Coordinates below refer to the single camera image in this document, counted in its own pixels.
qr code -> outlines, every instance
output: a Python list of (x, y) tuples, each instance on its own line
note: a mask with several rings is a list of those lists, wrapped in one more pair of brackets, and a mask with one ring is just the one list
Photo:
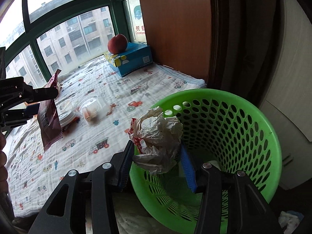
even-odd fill
[(148, 62), (149, 62), (149, 56), (143, 57), (143, 62), (144, 62), (144, 63), (148, 63)]

yellow patterned box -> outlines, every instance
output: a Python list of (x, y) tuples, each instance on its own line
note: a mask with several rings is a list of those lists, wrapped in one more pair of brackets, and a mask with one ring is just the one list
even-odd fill
[(150, 46), (130, 42), (123, 53), (112, 54), (107, 51), (104, 57), (121, 77), (153, 62)]

bed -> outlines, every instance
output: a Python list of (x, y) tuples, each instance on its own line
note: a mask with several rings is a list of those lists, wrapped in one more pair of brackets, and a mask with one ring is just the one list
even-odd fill
[(204, 80), (157, 64), (121, 78), (103, 56), (61, 76), (59, 82), (63, 85), (55, 100), (58, 108), (68, 99), (77, 104), (95, 94), (111, 105), (112, 113), (96, 126), (88, 126), (81, 117), (45, 153), (36, 117), (12, 131), (6, 167), (14, 214), (18, 217), (40, 211), (69, 170), (94, 170), (110, 161), (114, 153), (123, 151), (132, 117), (140, 117), (172, 93), (205, 87)]

red wrapper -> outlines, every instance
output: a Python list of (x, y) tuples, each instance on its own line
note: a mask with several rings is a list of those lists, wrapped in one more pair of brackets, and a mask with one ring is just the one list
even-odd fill
[[(45, 88), (57, 87), (57, 76), (60, 72), (60, 69), (56, 70), (55, 74), (51, 77)], [(40, 102), (37, 119), (41, 130), (43, 149), (44, 152), (46, 152), (53, 143), (63, 138), (62, 128), (60, 127), (60, 119), (57, 114), (57, 107), (54, 99)]]

clear plastic container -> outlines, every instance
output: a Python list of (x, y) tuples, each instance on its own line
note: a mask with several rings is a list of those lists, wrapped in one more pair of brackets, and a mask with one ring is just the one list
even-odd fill
[(83, 99), (76, 110), (85, 118), (88, 126), (92, 126), (106, 117), (112, 108), (103, 98), (91, 95)]

